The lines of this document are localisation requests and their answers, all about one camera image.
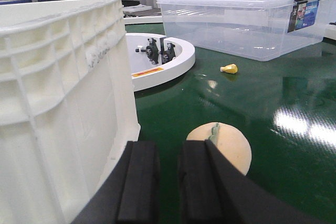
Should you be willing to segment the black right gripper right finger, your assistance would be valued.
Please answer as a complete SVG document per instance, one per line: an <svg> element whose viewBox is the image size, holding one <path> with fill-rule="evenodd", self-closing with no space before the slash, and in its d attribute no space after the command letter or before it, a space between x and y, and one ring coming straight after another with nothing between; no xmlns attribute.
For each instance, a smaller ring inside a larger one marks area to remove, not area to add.
<svg viewBox="0 0 336 224"><path fill-rule="evenodd" d="M186 141L179 160L183 223L321 223L236 169L210 141Z"/></svg>

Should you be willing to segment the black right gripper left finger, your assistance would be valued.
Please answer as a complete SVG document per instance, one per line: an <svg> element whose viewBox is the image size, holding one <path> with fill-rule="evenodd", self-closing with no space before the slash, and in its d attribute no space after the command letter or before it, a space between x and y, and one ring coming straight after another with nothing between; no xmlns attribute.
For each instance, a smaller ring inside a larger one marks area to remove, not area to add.
<svg viewBox="0 0 336 224"><path fill-rule="evenodd" d="M73 223L158 223L160 159L152 141L128 141L117 165Z"/></svg>

